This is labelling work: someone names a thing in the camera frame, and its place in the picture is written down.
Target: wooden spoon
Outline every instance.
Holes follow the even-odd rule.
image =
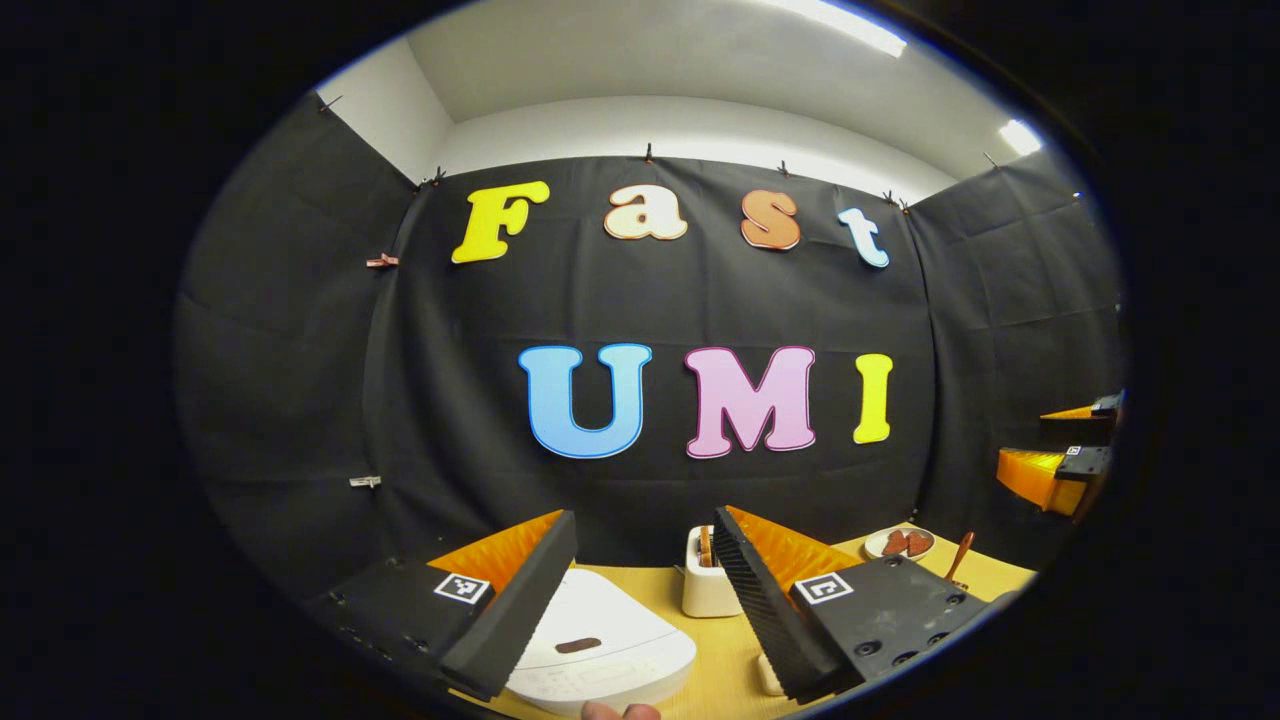
[[[955,577],[956,569],[960,568],[960,561],[964,560],[964,553],[969,552],[969,546],[972,544],[973,544],[973,530],[969,530],[968,533],[964,534],[964,538],[960,541],[960,547],[956,550],[956,559],[951,561],[951,569],[947,570],[946,579],[956,585],[960,585],[961,589],[969,589],[969,585],[964,583],[956,583],[951,578]]]

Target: yellow letter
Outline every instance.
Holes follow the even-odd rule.
[[[854,428],[854,442],[879,442],[888,437],[884,405],[888,398],[888,372],[893,369],[893,361],[887,355],[859,355],[856,365],[863,375],[863,419]]]
[[[506,255],[507,243],[498,240],[498,229],[506,225],[508,236],[520,233],[525,229],[525,220],[529,219],[529,202],[522,199],[545,202],[550,196],[552,190],[543,181],[489,187],[468,195],[471,218],[467,220],[467,233],[462,237],[462,245],[453,249],[453,261],[474,263]],[[516,201],[504,208],[513,197]]]
[[[627,205],[636,197],[643,201]],[[613,191],[609,202],[620,205],[604,217],[604,229],[621,240],[639,240],[654,236],[658,240],[676,240],[685,234],[689,223],[680,219],[676,193],[657,184],[632,184]]]

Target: black fabric backdrop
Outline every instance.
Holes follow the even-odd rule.
[[[577,512],[580,561],[620,565],[676,562],[687,529],[723,503],[827,542],[919,507],[924,527],[951,538],[975,529],[978,550],[1027,566],[1065,532],[1065,519],[995,480],[995,448],[1016,445],[1041,413],[1116,389],[1117,281],[1061,168],[1032,156],[906,217],[826,182],[663,158],[493,168],[415,196],[319,106],[301,101],[228,182],[177,309],[189,450],[229,532],[291,596],[557,507]],[[467,195],[530,181],[547,182],[550,199],[531,204],[521,233],[503,234],[506,256],[453,265]],[[605,233],[609,193],[646,183],[676,193],[684,237]],[[796,247],[742,240],[751,190],[796,201]],[[863,263],[837,222],[855,206],[877,223],[888,268]],[[367,269],[383,251],[401,265]],[[612,416],[596,352],[613,342],[654,352],[641,436],[602,460],[547,451],[529,428],[517,355],[579,348],[575,420],[594,428]],[[728,433],[730,455],[689,457],[698,384],[685,355],[728,347],[759,383],[787,345],[817,352],[817,442],[744,452]],[[868,352],[893,360],[892,430],[855,445],[854,361]],[[374,474],[374,491],[347,483]]]

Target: pink letter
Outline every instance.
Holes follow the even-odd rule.
[[[704,347],[685,356],[685,365],[698,374],[698,437],[687,446],[691,457],[728,455],[724,419],[733,425],[737,442],[750,452],[773,415],[773,432],[764,447],[800,450],[814,442],[809,428],[809,368],[814,352],[808,347],[780,347],[769,359],[760,387],[751,387],[746,370],[732,350]]]

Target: ceiling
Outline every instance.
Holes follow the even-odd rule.
[[[454,122],[559,100],[673,95],[814,118],[957,179],[991,168],[983,152],[1016,158],[998,135],[1009,110],[895,32],[908,41],[900,58],[756,0],[480,0],[407,41]]]

